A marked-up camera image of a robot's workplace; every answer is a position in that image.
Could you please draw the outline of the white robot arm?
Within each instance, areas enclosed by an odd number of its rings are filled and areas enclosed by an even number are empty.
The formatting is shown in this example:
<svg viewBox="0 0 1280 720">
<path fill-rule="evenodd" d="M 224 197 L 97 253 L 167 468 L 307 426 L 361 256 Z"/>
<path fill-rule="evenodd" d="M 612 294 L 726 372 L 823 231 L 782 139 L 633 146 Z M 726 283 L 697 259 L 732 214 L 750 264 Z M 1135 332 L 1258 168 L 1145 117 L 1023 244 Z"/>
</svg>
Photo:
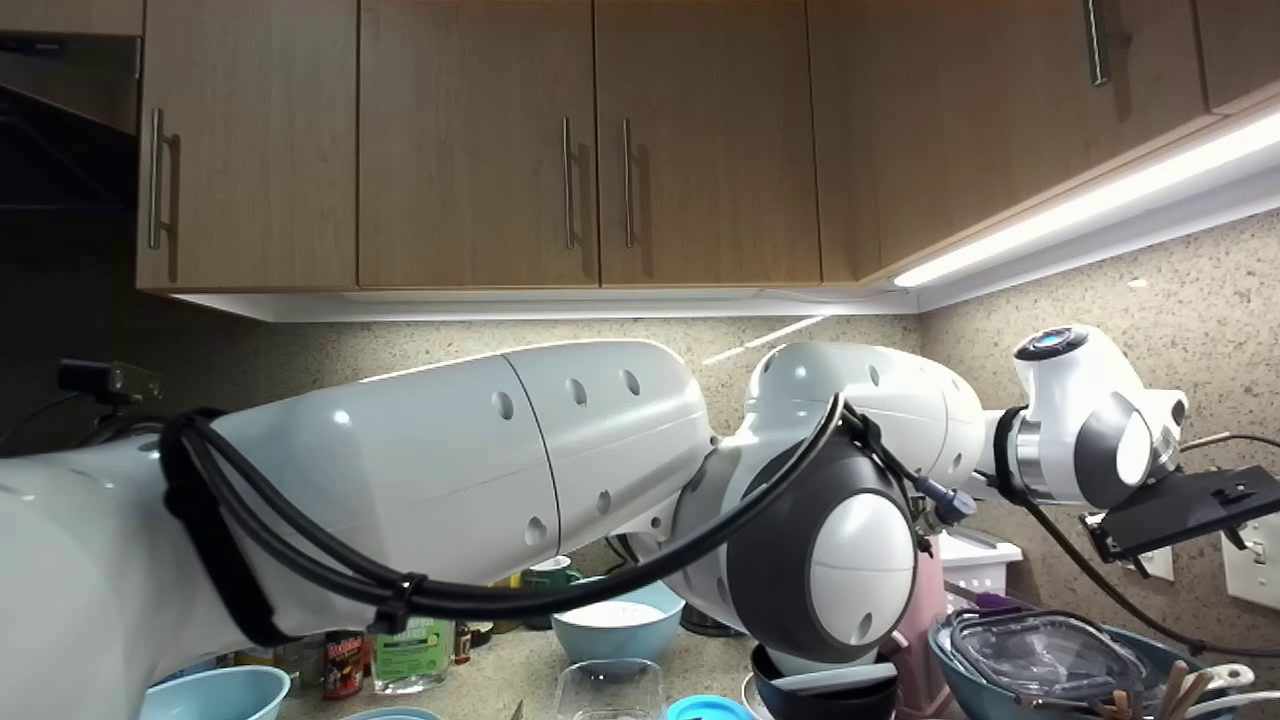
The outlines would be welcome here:
<svg viewBox="0 0 1280 720">
<path fill-rule="evenodd" d="M 386 372 L 0 458 L 0 720 L 134 720 L 151 681 L 357 624 L 514 621 L 514 575 L 604 537 L 779 666 L 903 621 L 971 477 L 1120 510 L 1176 465 L 1183 392 L 1096 328 L 1029 337 L 1018 403 L 883 343 L 779 343 L 734 433 L 655 341 Z"/>
</svg>

